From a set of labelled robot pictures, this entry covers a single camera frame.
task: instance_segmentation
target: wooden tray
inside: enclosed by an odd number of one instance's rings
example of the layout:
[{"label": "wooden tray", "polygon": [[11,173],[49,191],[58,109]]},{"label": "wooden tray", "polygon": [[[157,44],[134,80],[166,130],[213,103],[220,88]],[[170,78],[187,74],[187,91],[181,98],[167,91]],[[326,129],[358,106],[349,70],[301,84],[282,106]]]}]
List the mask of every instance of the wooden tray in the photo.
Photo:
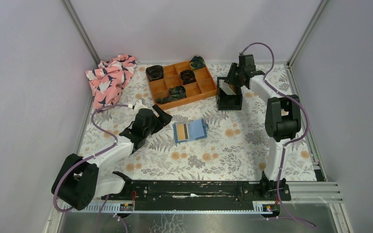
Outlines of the wooden tray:
[{"label": "wooden tray", "polygon": [[[176,63],[164,67],[164,78],[150,82],[149,87],[152,92],[152,98],[155,102],[156,98],[162,98],[169,95],[168,90],[175,86],[182,85],[182,81],[179,78],[179,74],[186,70],[192,69],[189,65],[189,61]],[[217,86],[215,85],[214,79],[209,73],[208,67],[194,70],[196,82],[183,85],[186,90],[186,98],[172,101],[169,103],[156,103],[161,109],[167,110],[170,108],[178,107],[187,103],[192,103],[198,100],[203,100],[217,94]]]}]

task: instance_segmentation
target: floral tablecloth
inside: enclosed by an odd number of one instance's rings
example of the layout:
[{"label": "floral tablecloth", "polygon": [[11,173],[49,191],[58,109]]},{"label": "floral tablecloth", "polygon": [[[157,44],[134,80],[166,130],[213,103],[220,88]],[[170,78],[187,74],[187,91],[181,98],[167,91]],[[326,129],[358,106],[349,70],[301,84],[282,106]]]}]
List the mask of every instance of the floral tablecloth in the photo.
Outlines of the floral tablecloth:
[{"label": "floral tablecloth", "polygon": [[[215,80],[226,76],[229,70],[229,65],[207,66]],[[149,65],[136,66],[120,103],[134,103],[144,98],[147,106],[153,105],[145,75],[147,67]],[[270,67],[257,65],[264,72]],[[268,79],[284,93],[291,93],[284,65],[275,65]],[[257,93],[245,87],[242,93],[241,111],[218,111],[215,97],[168,109],[166,112],[173,116],[171,125],[149,136],[141,149],[112,164],[106,172],[121,171],[132,179],[147,180],[259,180],[268,157],[268,136],[264,129],[266,105]],[[95,122],[118,135],[134,118],[132,110],[114,108],[97,114]],[[209,124],[208,137],[175,144],[172,124],[200,118]],[[112,141],[112,137],[89,122],[79,154],[93,154]],[[287,157],[288,180],[316,180],[304,141],[292,144]]]}]

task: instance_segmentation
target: crumpled pink towel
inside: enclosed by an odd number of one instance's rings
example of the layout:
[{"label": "crumpled pink towel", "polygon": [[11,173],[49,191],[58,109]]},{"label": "crumpled pink towel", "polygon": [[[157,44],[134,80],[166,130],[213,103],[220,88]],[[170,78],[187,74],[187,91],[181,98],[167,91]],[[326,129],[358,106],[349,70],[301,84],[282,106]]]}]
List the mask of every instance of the crumpled pink towel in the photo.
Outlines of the crumpled pink towel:
[{"label": "crumpled pink towel", "polygon": [[116,104],[135,71],[135,57],[118,55],[109,62],[101,61],[98,69],[85,72],[94,96],[94,109]]}]

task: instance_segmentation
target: black box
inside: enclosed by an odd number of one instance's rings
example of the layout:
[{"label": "black box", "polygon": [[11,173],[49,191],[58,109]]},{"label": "black box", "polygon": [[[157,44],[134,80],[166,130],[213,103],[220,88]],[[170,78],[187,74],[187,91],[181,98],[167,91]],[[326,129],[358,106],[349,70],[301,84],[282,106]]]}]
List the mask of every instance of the black box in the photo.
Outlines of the black box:
[{"label": "black box", "polygon": [[218,110],[241,110],[242,109],[242,92],[241,88],[237,87],[236,95],[227,95],[220,88],[220,80],[225,80],[226,77],[217,77],[217,105]]}]

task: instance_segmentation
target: wall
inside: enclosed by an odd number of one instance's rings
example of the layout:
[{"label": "wall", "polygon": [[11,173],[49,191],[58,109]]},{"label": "wall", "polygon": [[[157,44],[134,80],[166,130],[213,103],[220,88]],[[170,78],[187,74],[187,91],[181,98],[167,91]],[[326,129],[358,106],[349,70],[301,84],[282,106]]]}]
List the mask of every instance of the wall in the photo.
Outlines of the wall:
[{"label": "wall", "polygon": [[[320,0],[71,0],[101,59],[127,53],[142,62],[237,60],[255,41],[287,61]],[[251,49],[270,61],[267,49]]]},{"label": "wall", "polygon": [[94,67],[59,0],[0,0],[0,233],[39,233]]},{"label": "wall", "polygon": [[373,1],[330,1],[293,70],[354,232],[373,233]]}]

